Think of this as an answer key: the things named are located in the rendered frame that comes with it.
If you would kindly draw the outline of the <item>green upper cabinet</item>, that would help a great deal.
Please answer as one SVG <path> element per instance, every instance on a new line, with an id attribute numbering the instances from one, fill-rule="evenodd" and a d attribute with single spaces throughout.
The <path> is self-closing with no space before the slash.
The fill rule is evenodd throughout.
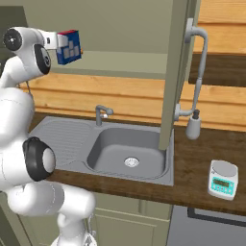
<path id="1" fill-rule="evenodd" d="M 79 32 L 83 57 L 57 73 L 162 79 L 165 77 L 172 0 L 0 0 L 17 26 Z"/>

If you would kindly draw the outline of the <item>grey dishwasher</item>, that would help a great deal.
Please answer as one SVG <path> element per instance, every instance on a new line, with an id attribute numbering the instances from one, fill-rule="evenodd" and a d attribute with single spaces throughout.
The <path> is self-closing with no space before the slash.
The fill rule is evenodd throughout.
<path id="1" fill-rule="evenodd" d="M 246 246 L 246 216 L 174 206 L 166 246 Z"/>

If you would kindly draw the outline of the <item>white digital scale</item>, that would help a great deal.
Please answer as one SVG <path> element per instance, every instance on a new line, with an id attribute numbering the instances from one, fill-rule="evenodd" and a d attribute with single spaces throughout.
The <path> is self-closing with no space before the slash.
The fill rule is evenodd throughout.
<path id="1" fill-rule="evenodd" d="M 208 194 L 232 201 L 238 185 L 238 167 L 225 160 L 212 160 L 209 168 Z"/>

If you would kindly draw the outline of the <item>grey sink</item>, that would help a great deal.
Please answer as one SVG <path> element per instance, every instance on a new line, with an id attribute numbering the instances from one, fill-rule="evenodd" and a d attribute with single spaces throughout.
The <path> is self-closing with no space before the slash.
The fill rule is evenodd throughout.
<path id="1" fill-rule="evenodd" d="M 53 149 L 60 170 L 174 184 L 174 141 L 160 150 L 158 127 L 47 116 L 31 135 Z"/>

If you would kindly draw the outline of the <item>green cabinet door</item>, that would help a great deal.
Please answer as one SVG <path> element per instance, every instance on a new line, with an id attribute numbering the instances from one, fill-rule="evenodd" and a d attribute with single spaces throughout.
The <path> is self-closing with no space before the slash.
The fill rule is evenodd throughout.
<path id="1" fill-rule="evenodd" d="M 173 0 L 167 66 L 160 125 L 160 150 L 169 146 L 176 105 L 180 101 L 185 71 L 192 54 L 193 42 L 185 43 L 186 22 L 197 23 L 201 0 Z"/>

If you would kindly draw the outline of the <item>blue boxed food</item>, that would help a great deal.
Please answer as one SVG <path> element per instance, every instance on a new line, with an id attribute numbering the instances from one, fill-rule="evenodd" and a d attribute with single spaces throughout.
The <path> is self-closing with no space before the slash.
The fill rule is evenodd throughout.
<path id="1" fill-rule="evenodd" d="M 68 37 L 68 45 L 56 50 L 58 64 L 68 64 L 82 57 L 79 32 L 69 30 L 59 34 Z"/>

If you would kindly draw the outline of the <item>green lower cupboards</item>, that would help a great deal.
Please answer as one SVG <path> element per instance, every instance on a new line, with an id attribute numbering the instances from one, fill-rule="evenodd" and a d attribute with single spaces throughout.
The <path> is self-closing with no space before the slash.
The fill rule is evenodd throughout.
<path id="1" fill-rule="evenodd" d="M 97 193 L 90 221 L 98 246 L 165 246 L 173 207 L 164 203 Z M 0 193 L 4 246 L 50 246 L 59 235 L 57 217 L 13 213 Z"/>

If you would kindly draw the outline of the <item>grey tap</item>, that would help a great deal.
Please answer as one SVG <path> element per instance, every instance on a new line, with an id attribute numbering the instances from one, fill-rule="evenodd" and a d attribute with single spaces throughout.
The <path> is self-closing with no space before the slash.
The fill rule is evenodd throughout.
<path id="1" fill-rule="evenodd" d="M 103 118 L 108 118 L 110 115 L 113 115 L 113 109 L 107 108 L 102 105 L 97 105 L 95 110 L 96 110 L 96 125 L 97 126 L 102 125 Z"/>

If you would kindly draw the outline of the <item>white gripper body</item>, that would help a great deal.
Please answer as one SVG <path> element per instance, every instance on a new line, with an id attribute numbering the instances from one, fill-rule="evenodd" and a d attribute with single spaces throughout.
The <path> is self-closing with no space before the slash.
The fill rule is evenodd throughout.
<path id="1" fill-rule="evenodd" d="M 65 35 L 57 34 L 57 48 L 62 48 L 68 45 L 68 37 Z"/>

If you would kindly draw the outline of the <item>dark wooden shelf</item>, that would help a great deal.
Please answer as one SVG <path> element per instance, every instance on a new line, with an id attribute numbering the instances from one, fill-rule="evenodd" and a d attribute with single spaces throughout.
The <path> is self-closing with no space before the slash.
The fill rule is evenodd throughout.
<path id="1" fill-rule="evenodd" d="M 203 84 L 246 87 L 246 55 L 208 54 Z"/>

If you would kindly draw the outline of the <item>grey soap dispenser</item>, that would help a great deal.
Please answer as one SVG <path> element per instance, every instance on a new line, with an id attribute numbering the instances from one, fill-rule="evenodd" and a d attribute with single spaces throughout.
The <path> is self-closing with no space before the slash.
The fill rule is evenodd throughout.
<path id="1" fill-rule="evenodd" d="M 199 137 L 200 130 L 201 130 L 200 111 L 195 110 L 194 113 L 188 119 L 185 134 L 188 139 L 195 140 Z"/>

